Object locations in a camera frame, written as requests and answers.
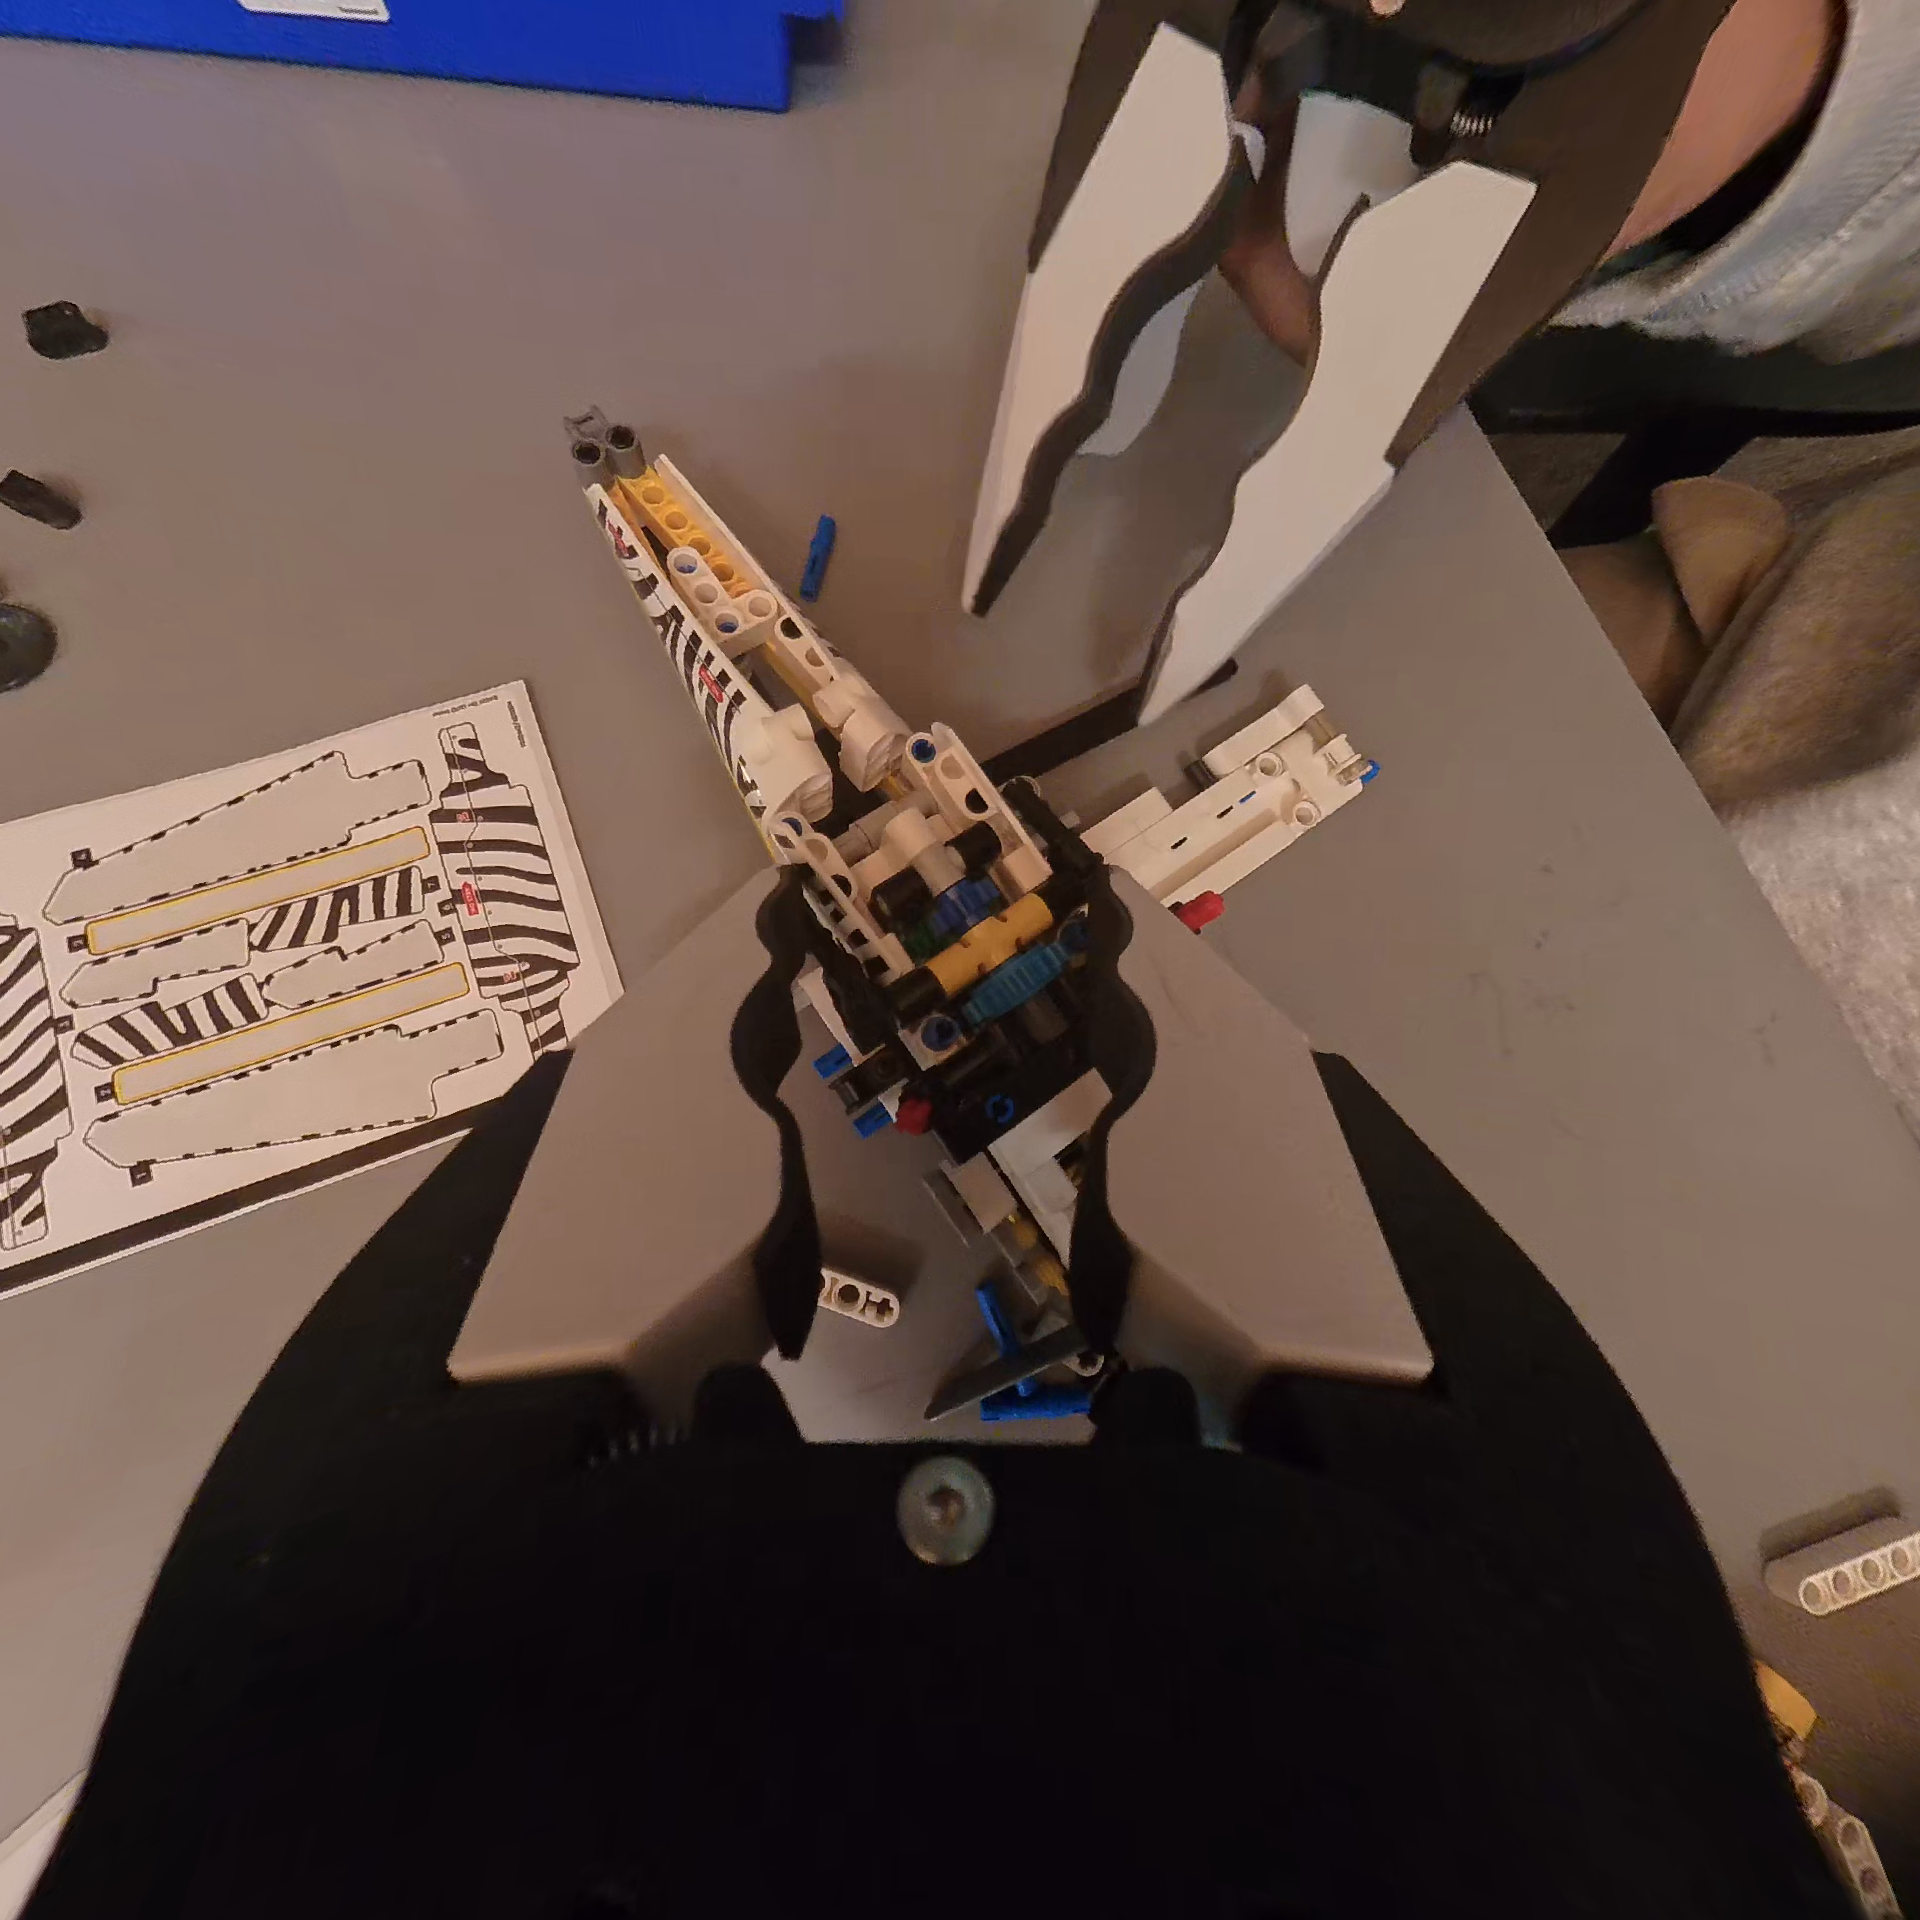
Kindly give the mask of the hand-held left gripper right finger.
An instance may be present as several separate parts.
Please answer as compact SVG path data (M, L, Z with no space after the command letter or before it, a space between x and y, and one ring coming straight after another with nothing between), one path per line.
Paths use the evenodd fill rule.
M1076 1325L1194 1386L1416 1384L1432 1356L1305 1033L1134 877L1087 885Z

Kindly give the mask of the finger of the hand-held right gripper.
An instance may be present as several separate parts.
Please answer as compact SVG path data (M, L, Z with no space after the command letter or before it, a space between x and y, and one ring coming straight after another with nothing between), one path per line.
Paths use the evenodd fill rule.
M1317 284L1297 405L1241 473L1218 551L1167 606L1142 727L1231 660L1391 485L1390 446L1534 192L1534 181L1453 160L1352 212Z
M1186 314L1256 158L1231 114L1229 20L1093 20L1029 237L966 542L983 617L1047 522L1068 464L1112 456L1165 397Z

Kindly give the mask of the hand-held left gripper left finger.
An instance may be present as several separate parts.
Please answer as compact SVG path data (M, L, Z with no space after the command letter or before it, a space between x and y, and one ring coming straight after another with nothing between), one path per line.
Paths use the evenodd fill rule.
M805 1353L823 1238L799 1124L793 982L821 924L766 870L573 1045L448 1366L703 1381Z

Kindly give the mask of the white lego skid assembly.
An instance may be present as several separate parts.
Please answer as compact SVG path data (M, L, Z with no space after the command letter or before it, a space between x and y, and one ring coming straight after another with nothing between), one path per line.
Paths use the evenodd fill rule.
M1378 774L1337 732L1310 686L1218 740L1191 769L1193 796L1159 788L1078 832L1188 927L1222 912L1225 894L1346 807Z

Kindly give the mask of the zebra striped lego helicopter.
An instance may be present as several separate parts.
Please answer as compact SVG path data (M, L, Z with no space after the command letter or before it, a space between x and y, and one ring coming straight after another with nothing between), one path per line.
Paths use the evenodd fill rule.
M710 514L599 410L569 458L777 870L821 933L790 993L837 1034L821 1077L861 1124L932 1135L962 1210L1038 1264L1054 1320L1029 1370L1118 1361L1076 1325L1070 1238L1087 1132L1093 855L1029 778L912 729Z

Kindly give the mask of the long black lego beam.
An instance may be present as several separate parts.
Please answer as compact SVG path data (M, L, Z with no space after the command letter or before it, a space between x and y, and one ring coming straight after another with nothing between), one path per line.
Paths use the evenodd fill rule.
M1136 732L1142 700L1144 678L1118 689L1110 700L1076 710L1054 727L997 751L981 761L981 768L997 783L1012 778L1038 782Z

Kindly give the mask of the short white lego beam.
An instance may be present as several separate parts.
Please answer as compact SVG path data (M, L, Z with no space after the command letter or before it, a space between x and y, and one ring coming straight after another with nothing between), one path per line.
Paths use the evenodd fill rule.
M1871 1520L1765 1562L1766 1591L1823 1618L1918 1580L1918 1527Z

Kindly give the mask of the long white lego beam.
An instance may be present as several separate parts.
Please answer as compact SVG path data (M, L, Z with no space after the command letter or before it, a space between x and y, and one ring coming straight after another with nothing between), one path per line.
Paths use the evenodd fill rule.
M1825 1788L1800 1767L1790 1764L1788 1778L1828 1869L1865 1913L1886 1890L1878 1850L1865 1823L1837 1807Z

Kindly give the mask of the person's right hand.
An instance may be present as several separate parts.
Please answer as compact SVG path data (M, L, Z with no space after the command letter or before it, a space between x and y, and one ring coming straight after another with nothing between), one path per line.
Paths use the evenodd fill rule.
M1288 146L1292 124L1263 135L1262 169L1238 202L1238 221L1218 271L1262 335L1296 368L1305 368L1312 359L1317 292L1288 241Z

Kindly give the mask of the zebra sticker sheet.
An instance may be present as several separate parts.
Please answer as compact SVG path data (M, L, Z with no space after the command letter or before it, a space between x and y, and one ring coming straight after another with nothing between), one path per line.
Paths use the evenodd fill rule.
M456 1135L618 996L522 680L5 821L5 1293Z

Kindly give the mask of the blue plastic bin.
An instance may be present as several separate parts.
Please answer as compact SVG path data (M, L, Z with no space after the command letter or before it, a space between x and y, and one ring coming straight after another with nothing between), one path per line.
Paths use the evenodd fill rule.
M212 5L236 53L420 79L782 112L799 34L840 2Z

